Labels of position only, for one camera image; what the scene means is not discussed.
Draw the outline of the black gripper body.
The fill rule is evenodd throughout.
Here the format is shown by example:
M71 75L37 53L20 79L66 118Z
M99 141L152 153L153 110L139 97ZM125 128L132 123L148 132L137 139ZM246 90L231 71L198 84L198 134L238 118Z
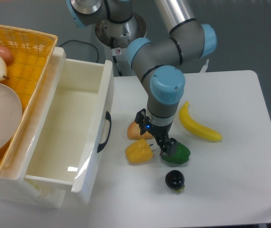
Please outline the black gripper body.
M153 124L148 116L144 117L144 129L155 138L157 145L162 149L168 144L167 141L170 128L171 124L158 126Z

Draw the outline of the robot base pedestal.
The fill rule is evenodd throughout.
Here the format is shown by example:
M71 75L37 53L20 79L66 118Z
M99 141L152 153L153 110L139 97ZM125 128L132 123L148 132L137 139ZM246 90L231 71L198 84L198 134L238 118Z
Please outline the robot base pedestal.
M146 23L136 13L122 24L103 20L95 25L95 34L104 47L105 58L112 61L114 76L135 75L127 60L127 47L135 39L144 38L146 33Z

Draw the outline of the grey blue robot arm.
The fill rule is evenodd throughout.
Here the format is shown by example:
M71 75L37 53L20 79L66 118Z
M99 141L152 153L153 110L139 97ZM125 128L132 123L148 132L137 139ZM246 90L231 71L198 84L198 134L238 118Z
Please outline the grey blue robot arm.
M156 1L169 37L153 43L144 21L133 12L130 0L68 0L76 24L95 25L99 41L124 56L148 94L147 107L136 114L140 133L150 133L161 155L171 156L178 142L169 137L174 115L184 93L179 65L212 53L217 45L214 29L200 24L186 0Z

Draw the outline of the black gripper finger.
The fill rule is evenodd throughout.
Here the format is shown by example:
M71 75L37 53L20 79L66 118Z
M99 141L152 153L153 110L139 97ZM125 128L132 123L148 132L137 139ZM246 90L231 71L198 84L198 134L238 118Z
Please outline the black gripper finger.
M135 123L137 123L140 128L140 135L143 135L149 129L149 120L150 118L146 116L146 109L142 109L137 112Z
M165 137L160 142L160 156L171 156L177 150L177 140L174 138Z

